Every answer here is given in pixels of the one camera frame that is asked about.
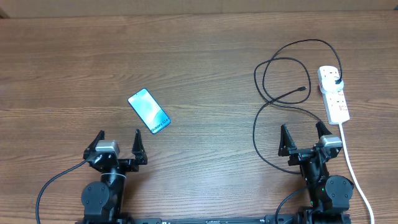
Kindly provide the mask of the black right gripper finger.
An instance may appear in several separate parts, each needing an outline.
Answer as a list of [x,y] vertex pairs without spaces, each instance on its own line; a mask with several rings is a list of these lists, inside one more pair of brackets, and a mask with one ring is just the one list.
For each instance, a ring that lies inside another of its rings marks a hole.
[[280,144],[278,150],[278,156],[289,156],[292,151],[297,150],[292,136],[290,135],[287,127],[283,124],[280,127]]
[[332,133],[326,128],[324,122],[319,121],[316,124],[318,138],[320,139],[322,136],[332,135]]

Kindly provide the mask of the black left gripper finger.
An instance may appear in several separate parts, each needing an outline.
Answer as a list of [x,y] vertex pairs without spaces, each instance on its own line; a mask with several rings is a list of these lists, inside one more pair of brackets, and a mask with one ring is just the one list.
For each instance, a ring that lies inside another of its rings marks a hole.
[[142,136],[139,129],[136,129],[131,152],[135,156],[134,160],[136,164],[147,164],[147,154],[142,143]]
[[83,155],[84,156],[89,156],[92,152],[95,151],[95,147],[97,146],[97,144],[99,143],[100,140],[104,140],[104,131],[101,130],[97,136],[95,137],[95,139],[91,142],[91,144],[84,150]]

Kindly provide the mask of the blue Galaxy smartphone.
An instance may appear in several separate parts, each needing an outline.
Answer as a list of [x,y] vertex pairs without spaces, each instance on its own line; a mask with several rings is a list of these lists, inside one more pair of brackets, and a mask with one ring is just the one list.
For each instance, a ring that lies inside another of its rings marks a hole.
[[171,123],[170,117],[146,88],[129,97],[128,103],[152,134],[157,134]]

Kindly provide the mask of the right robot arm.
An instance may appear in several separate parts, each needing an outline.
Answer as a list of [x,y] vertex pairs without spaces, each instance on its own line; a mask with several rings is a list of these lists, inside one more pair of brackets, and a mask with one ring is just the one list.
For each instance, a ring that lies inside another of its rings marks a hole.
[[300,189],[280,204],[283,205],[293,196],[307,191],[311,206],[300,207],[293,215],[279,215],[281,207],[277,207],[274,215],[276,223],[350,223],[349,201],[353,196],[354,183],[341,175],[330,175],[326,163],[337,157],[343,148],[340,137],[332,134],[319,121],[316,124],[318,142],[311,148],[297,149],[286,125],[280,129],[278,155],[289,158],[289,166],[299,166],[306,187]]

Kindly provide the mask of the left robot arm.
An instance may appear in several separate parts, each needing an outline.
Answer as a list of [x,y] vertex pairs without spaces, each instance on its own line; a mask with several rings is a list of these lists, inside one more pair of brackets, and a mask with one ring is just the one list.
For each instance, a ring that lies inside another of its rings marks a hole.
[[106,140],[101,130],[83,153],[91,168],[101,173],[101,180],[88,184],[82,191],[84,206],[82,223],[132,224],[130,214],[122,212],[126,174],[137,172],[140,165],[147,164],[147,155],[137,129],[132,146],[133,158],[120,159],[119,145],[115,140]]

